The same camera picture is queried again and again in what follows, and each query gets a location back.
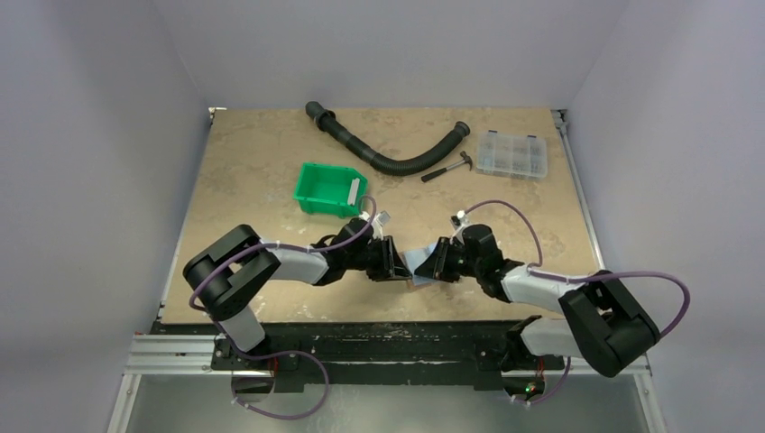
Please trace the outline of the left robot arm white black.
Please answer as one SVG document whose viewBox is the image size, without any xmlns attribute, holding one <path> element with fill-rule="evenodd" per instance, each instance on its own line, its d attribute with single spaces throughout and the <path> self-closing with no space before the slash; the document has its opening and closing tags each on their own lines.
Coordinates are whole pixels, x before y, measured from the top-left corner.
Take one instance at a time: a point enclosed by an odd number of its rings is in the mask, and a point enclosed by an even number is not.
<svg viewBox="0 0 765 433">
<path fill-rule="evenodd" d="M 239 225 L 190 259 L 182 276 L 193 290 L 190 306 L 203 309 L 229 336 L 234 357 L 256 369 L 269 356 L 267 336 L 249 304 L 269 281 L 297 281 L 321 287 L 348 271 L 371 281 L 406 281 L 412 274 L 389 235 L 354 217 L 335 235 L 308 246 L 263 240 L 249 225 Z"/>
</svg>

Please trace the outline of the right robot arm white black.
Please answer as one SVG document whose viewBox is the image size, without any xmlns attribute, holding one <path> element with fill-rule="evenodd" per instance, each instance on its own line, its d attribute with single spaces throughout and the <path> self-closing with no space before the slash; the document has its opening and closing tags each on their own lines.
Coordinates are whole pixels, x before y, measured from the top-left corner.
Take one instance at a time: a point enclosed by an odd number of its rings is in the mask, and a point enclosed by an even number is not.
<svg viewBox="0 0 765 433">
<path fill-rule="evenodd" d="M 560 314 L 529 318 L 511 331 L 506 354 L 519 367 L 543 355 L 576 357 L 614 377 L 661 339 L 654 320 L 614 273 L 536 275 L 529 264 L 504 257 L 492 229 L 483 224 L 440 237 L 414 274 L 443 282 L 471 277 L 493 299 Z"/>
</svg>

